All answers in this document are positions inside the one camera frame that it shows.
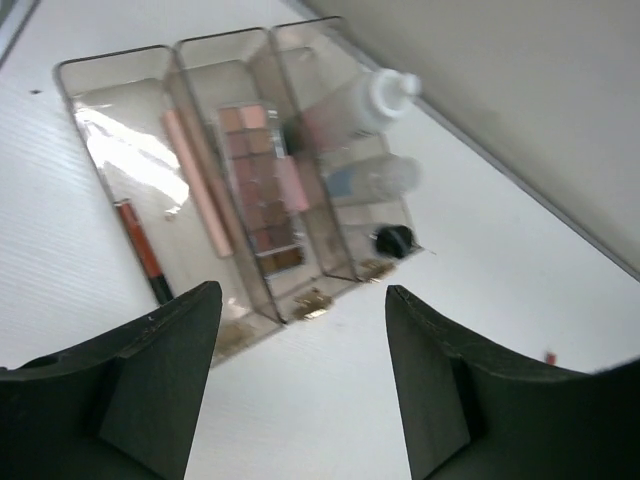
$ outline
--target black lid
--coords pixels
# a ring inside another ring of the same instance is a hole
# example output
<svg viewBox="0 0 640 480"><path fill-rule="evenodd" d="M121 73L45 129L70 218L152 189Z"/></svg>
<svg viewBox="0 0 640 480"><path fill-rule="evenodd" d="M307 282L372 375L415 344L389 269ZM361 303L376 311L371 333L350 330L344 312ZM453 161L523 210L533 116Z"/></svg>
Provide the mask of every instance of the black lid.
<svg viewBox="0 0 640 480"><path fill-rule="evenodd" d="M404 258L413 247L413 231L405 225L387 225L378 229L374 247L380 255Z"/></svg>

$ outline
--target plastic bottle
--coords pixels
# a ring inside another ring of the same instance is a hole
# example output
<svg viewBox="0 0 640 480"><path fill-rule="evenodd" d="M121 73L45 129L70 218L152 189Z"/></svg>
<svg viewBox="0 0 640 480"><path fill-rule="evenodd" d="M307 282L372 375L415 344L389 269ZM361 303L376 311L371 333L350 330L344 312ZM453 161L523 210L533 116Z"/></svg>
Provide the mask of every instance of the plastic bottle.
<svg viewBox="0 0 640 480"><path fill-rule="evenodd" d="M420 183L421 169L411 157L387 154L351 163L325 177L336 207L397 200Z"/></svg>
<svg viewBox="0 0 640 480"><path fill-rule="evenodd" d="M404 258L415 242L413 231L406 225L344 225L342 231L349 248L360 259Z"/></svg>
<svg viewBox="0 0 640 480"><path fill-rule="evenodd" d="M306 109L302 118L316 150L328 152L385 130L408 112L420 89L411 73L367 72Z"/></svg>

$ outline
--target brown and black tube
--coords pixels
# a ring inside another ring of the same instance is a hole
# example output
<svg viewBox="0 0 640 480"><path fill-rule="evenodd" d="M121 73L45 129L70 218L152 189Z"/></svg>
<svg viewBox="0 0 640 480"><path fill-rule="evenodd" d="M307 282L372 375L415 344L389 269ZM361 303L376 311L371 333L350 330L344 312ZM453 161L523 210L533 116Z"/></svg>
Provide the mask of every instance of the brown and black tube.
<svg viewBox="0 0 640 480"><path fill-rule="evenodd" d="M153 293L155 294L158 303L160 305L164 305L170 300L173 300L171 288L169 287L167 280L164 278L160 264L153 253L153 249L151 248L147 235L144 233L142 224L140 223L140 220L138 220L138 216L136 215L136 211L133 208L131 200L120 200L119 202L114 203L114 206L116 207L116 210L118 210L122 223L127 229L133 248L138 254L140 263L142 263L142 268L147 275L147 279L149 280L149 284L153 289Z"/></svg>

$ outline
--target clear bottle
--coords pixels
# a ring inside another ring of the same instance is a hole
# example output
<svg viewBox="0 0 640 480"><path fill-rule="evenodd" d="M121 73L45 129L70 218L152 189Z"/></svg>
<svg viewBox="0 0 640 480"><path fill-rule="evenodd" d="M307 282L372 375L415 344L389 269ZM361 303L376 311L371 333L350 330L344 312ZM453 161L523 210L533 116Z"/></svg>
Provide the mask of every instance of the clear bottle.
<svg viewBox="0 0 640 480"><path fill-rule="evenodd" d="M408 256L415 247L413 230L406 225L343 225L342 232L349 249L359 260L401 259Z"/></svg>
<svg viewBox="0 0 640 480"><path fill-rule="evenodd" d="M397 200L420 183L421 168L411 157L381 155L351 163L325 175L336 207Z"/></svg>
<svg viewBox="0 0 640 480"><path fill-rule="evenodd" d="M419 77L411 73L386 68L362 73L303 111L302 120L316 151L326 153L384 131L409 111L420 90ZM285 140L290 153L299 149L293 132Z"/></svg>

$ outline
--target white tabletop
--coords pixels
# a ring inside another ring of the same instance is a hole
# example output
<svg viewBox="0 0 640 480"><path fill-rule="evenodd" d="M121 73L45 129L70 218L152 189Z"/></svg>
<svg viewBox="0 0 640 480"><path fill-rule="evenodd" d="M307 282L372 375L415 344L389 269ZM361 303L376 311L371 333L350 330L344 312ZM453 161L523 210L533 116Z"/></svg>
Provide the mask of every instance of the white tabletop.
<svg viewBox="0 0 640 480"><path fill-rule="evenodd" d="M154 306L54 65L299 18L277 0L43 2L0 70L0 364L19 366ZM418 109L388 136L394 153L424 164L407 200L428 250L213 370L187 478L410 478L387 284L526 355L549 348L568 368L640 352L638 283Z"/></svg>

